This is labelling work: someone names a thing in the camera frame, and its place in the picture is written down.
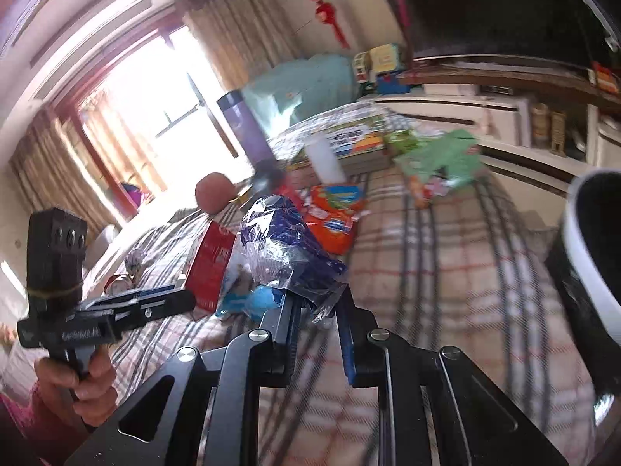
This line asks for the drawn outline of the person's left hand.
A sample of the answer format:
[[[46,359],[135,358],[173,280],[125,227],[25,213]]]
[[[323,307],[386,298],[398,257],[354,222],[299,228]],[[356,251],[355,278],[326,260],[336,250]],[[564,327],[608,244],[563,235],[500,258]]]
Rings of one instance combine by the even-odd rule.
[[[65,424],[99,427],[117,408],[116,371],[108,346],[96,349],[84,377],[49,358],[35,363],[35,374],[43,403]]]

